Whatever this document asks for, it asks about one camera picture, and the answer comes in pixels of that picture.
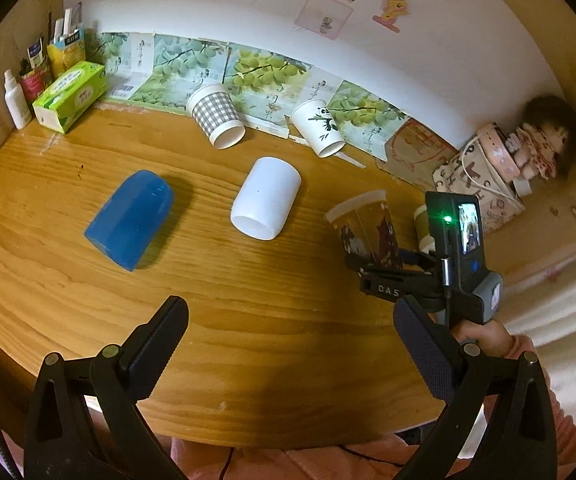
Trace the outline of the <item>person right hand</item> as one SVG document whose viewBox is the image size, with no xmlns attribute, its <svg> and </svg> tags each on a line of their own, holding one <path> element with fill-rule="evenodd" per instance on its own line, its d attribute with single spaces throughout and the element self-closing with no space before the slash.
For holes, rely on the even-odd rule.
<svg viewBox="0 0 576 480">
<path fill-rule="evenodd" d="M 493 358 L 506 356 L 514 345 L 514 338 L 509 335 L 503 324 L 495 320 L 483 325 L 463 320 L 451 330 L 451 333 L 459 342 L 474 341 L 487 356 Z"/>
</svg>

